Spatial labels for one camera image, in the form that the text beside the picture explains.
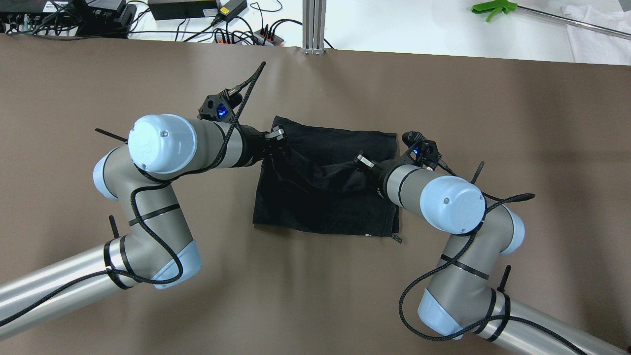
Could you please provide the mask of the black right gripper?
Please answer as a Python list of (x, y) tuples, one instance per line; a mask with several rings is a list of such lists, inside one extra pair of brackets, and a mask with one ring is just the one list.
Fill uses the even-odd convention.
[(395, 160), (376, 162), (366, 153), (356, 155), (356, 169), (366, 178), (366, 187), (382, 198), (387, 198), (387, 178), (395, 167)]

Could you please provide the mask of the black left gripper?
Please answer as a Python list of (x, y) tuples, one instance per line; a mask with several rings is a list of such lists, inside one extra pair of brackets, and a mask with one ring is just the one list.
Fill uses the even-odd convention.
[(243, 152), (241, 166), (252, 166), (260, 160), (285, 149), (287, 134), (283, 125), (274, 126), (271, 131), (258, 131), (251, 126), (241, 126)]

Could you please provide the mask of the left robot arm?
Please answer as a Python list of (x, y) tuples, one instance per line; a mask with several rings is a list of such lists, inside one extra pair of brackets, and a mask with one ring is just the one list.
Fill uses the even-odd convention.
[(234, 118), (138, 119), (128, 141), (93, 169), (94, 185), (119, 202), (129, 234), (2, 285), (2, 339), (140, 283), (165, 289), (193, 277), (202, 258), (172, 182), (215, 168), (251, 166), (284, 142), (281, 124), (261, 132)]

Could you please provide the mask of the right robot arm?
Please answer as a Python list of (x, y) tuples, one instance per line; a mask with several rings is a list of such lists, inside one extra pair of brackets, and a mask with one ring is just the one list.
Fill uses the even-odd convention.
[(359, 153), (354, 163), (386, 200), (450, 234), (437, 266), (402, 292), (398, 310), (408, 330), (436, 342), (473, 333), (521, 355), (625, 354), (488, 286), (498, 257), (514, 252), (525, 236), (523, 221), (506, 204), (529, 195), (494, 201), (468, 180), (408, 157), (377, 163)]

